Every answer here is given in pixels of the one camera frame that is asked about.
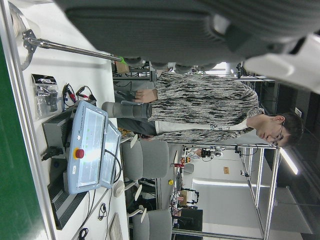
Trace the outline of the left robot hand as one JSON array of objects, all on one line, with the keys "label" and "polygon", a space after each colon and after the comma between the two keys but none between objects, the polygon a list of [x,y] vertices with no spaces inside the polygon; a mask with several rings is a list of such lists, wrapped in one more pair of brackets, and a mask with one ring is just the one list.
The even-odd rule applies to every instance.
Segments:
[{"label": "left robot hand", "polygon": [[100,51],[180,70],[243,62],[250,72],[320,91],[317,0],[57,0]]}]

